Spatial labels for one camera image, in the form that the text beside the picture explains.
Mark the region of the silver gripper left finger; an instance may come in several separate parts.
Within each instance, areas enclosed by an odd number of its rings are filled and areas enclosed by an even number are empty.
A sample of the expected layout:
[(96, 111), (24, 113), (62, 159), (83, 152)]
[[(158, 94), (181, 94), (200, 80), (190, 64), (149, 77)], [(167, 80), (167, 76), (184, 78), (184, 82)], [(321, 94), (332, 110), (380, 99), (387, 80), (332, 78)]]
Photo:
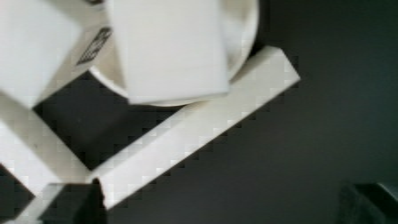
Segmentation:
[(108, 224), (99, 180), (53, 183), (33, 198), (16, 224)]

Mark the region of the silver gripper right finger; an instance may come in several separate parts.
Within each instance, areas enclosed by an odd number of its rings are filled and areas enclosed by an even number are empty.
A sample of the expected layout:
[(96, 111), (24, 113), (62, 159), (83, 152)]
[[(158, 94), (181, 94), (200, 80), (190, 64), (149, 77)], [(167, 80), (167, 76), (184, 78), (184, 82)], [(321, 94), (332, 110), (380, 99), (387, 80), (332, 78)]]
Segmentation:
[(398, 185), (375, 182), (341, 186), (339, 224), (398, 224)]

